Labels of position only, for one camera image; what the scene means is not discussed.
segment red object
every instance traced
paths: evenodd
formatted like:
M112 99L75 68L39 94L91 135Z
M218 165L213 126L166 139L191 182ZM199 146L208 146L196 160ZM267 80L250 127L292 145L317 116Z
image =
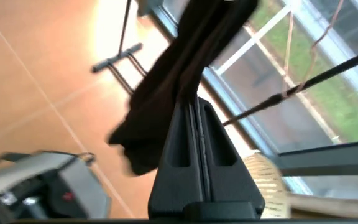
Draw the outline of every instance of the red object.
M66 192L64 195L63 195L63 199L66 200L66 201L71 201L74 199L74 194L71 193L71 192Z

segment beige basket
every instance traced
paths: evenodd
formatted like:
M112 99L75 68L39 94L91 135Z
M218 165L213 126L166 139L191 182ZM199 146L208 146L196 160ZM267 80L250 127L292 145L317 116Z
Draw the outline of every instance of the beige basket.
M289 199L280 171L258 151L243 161L265 199L262 218L290 218Z

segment black metal stand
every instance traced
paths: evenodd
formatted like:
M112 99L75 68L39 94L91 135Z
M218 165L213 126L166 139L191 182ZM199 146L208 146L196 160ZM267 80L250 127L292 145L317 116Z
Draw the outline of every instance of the black metal stand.
M121 85L126 89L128 94L131 95L134 92L134 90L132 89L131 86L129 86L129 84L125 80L125 78L122 76L122 74L119 72L119 70L114 66L114 63L118 62L119 60L121 60L123 58L128 58L143 77L146 76L146 74L147 74L146 70L144 70L142 65L139 63L139 61L134 56L135 52L142 49L142 47L143 47L142 43L135 44L134 46L126 49L125 51L122 51L122 44L124 43L125 29L127 26L130 7L131 7L131 0L127 0L127 5L125 8L125 18L124 18L124 23L122 25L121 40L119 43L118 54L114 57L107 58L106 60L94 65L92 67L92 72L98 73L104 68L110 69L110 71L113 73L113 75L118 79L118 81L121 83Z

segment dark fabric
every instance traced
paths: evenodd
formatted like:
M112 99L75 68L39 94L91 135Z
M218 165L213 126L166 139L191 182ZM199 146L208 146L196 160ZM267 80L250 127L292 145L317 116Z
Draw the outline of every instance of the dark fabric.
M256 7L256 0L192 0L178 25L178 37L136 88L124 122L110 135L121 144L134 174L158 167L173 109L193 101L203 69L225 48Z

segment white bar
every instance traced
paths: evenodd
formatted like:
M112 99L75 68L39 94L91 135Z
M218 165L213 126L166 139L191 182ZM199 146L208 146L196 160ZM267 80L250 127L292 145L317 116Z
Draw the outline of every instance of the white bar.
M234 53L222 66L216 70L217 75L222 75L231 65L245 54L254 44L271 30L280 20L291 11L291 6L286 5L271 20L269 20L250 40L248 40L236 53Z

